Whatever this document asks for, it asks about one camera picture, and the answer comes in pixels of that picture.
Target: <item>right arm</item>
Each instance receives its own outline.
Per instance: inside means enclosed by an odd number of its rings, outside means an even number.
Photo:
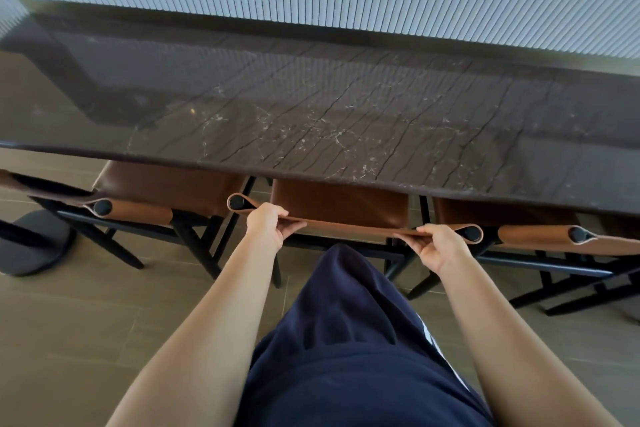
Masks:
[[[499,424],[620,425],[520,317],[458,234],[444,225],[418,230],[433,238],[397,237],[442,280]]]

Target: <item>left arm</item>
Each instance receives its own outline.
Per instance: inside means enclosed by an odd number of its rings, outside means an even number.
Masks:
[[[258,333],[273,259],[306,223],[280,223],[287,212],[265,203],[202,301],[158,350],[107,427],[231,426]]]

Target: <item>table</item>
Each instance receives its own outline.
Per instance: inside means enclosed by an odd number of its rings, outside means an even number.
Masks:
[[[640,214],[637,77],[91,16],[0,50],[2,146]]]

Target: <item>forearm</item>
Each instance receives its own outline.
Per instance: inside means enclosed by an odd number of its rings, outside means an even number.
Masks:
[[[504,425],[619,425],[471,257],[440,271],[496,419]]]
[[[245,236],[202,301],[142,370],[109,426],[231,425],[277,247]]]

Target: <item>hand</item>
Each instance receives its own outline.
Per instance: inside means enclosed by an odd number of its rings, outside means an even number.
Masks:
[[[247,216],[246,233],[254,237],[264,236],[273,239],[279,250],[285,238],[307,226],[305,221],[279,220],[288,214],[289,212],[281,206],[263,203]]]
[[[422,263],[436,274],[454,261],[471,258],[469,247],[455,231],[446,225],[422,225],[419,232],[431,234],[431,237],[412,235],[394,235],[411,247]]]

